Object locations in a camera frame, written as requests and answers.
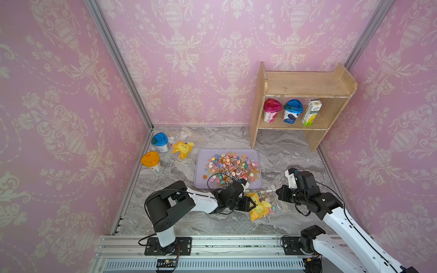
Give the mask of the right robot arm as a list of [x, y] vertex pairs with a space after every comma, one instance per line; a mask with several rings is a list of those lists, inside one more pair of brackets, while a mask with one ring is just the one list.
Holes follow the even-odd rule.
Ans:
[[321, 192], [319, 183], [308, 171], [289, 168], [285, 171], [288, 184], [275, 193], [279, 200], [305, 206], [325, 222], [350, 248], [334, 242], [317, 225], [302, 230], [299, 244], [304, 253], [320, 254], [344, 273], [415, 273], [413, 266], [405, 267], [380, 247], [353, 220], [346, 206], [331, 192]]

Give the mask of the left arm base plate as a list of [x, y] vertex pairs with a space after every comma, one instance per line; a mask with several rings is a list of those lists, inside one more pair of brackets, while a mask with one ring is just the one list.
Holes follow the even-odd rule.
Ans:
[[147, 239], [145, 246], [145, 256], [164, 256], [164, 255], [179, 255], [190, 256], [192, 246], [192, 237], [176, 237], [175, 242], [166, 247], [161, 247], [157, 237]]

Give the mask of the candy ziploc bag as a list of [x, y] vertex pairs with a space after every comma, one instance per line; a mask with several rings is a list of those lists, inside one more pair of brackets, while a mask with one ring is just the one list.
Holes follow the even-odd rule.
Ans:
[[185, 160], [196, 145], [205, 141], [199, 133], [187, 127], [171, 129], [166, 134], [172, 154], [179, 154], [180, 160]]
[[289, 206], [278, 199], [275, 188], [263, 191], [248, 191], [246, 193], [256, 207], [251, 209], [249, 216], [251, 221], [258, 220], [268, 215], [284, 213], [290, 210]]

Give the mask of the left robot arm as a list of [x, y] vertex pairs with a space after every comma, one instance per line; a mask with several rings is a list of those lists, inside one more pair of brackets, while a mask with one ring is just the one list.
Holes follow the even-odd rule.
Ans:
[[250, 212], [257, 204], [245, 195], [249, 182], [234, 180], [226, 188], [199, 192], [188, 188], [183, 181], [172, 183], [168, 187], [152, 193], [144, 203], [145, 212], [158, 237], [160, 247], [175, 243], [173, 226], [189, 212], [222, 214], [228, 209]]

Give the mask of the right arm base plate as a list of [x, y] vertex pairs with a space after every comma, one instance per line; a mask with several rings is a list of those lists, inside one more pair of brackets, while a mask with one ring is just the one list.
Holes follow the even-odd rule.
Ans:
[[306, 255], [302, 250], [302, 244], [299, 237], [283, 235], [279, 241], [285, 255]]

